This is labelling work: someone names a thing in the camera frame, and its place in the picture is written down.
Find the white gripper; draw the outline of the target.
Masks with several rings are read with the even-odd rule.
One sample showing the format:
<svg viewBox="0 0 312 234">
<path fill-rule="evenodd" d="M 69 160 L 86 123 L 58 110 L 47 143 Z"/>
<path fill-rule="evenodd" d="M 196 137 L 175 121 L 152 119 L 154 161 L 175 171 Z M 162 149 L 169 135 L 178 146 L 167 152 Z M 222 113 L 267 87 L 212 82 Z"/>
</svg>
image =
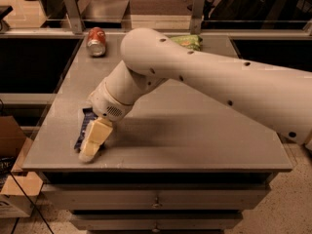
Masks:
<svg viewBox="0 0 312 234">
<path fill-rule="evenodd" d="M 108 92 L 105 80 L 101 81 L 89 94 L 88 102 L 98 118 L 88 124 L 85 138 L 79 149 L 79 159 L 85 163 L 89 163 L 95 158 L 99 148 L 112 133 L 111 122 L 122 120 L 133 108 L 114 98 Z"/>
</svg>

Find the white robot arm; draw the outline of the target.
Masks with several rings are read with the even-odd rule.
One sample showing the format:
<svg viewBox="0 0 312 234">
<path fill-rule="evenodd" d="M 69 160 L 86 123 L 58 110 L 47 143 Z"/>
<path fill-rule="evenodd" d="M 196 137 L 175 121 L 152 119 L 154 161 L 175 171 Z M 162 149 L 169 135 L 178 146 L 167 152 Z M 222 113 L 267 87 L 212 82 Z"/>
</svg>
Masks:
<svg viewBox="0 0 312 234">
<path fill-rule="evenodd" d="M 312 79 L 307 71 L 192 51 L 150 28 L 120 45 L 121 61 L 89 95 L 95 119 L 83 128 L 79 159 L 92 161 L 136 101 L 177 80 L 306 148 L 312 147 Z"/>
</svg>

